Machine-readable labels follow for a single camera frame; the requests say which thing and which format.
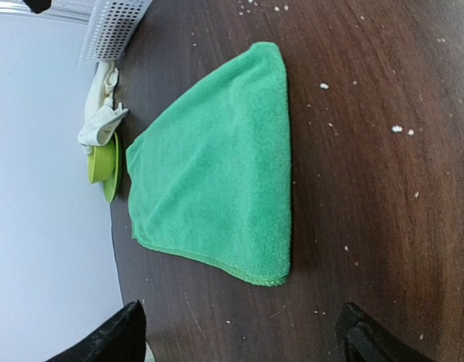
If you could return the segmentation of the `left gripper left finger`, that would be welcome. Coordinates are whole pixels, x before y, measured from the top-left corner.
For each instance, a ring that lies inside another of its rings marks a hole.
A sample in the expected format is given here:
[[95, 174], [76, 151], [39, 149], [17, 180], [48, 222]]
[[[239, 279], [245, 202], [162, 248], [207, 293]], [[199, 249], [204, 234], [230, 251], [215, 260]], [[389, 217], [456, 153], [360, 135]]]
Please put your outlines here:
[[54, 362], [144, 361], [146, 315], [141, 302], [130, 302], [92, 333], [50, 360]]

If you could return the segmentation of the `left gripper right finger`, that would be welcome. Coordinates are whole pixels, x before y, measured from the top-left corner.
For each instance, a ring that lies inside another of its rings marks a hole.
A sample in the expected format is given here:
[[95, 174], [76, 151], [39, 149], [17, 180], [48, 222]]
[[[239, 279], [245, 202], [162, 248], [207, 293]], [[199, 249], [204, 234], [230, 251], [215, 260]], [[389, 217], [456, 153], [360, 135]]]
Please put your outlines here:
[[432, 361], [392, 335], [352, 302], [341, 308], [335, 335], [344, 361]]

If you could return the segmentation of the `green microfiber towel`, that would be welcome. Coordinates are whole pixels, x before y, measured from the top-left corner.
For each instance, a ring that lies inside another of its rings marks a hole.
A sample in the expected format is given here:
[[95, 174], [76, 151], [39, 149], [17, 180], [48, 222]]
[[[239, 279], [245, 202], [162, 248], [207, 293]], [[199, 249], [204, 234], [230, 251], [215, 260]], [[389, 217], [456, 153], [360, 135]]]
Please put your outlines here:
[[287, 72], [262, 41], [167, 107], [127, 148], [132, 235], [143, 247], [261, 287], [290, 272]]

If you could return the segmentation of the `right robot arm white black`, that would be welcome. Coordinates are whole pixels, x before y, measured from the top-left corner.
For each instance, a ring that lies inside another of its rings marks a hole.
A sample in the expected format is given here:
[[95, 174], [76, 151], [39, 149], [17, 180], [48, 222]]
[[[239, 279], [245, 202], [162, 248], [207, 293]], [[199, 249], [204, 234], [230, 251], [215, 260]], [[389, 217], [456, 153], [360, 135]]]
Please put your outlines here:
[[51, 8], [51, 0], [23, 0], [23, 3], [34, 14], [41, 14]]

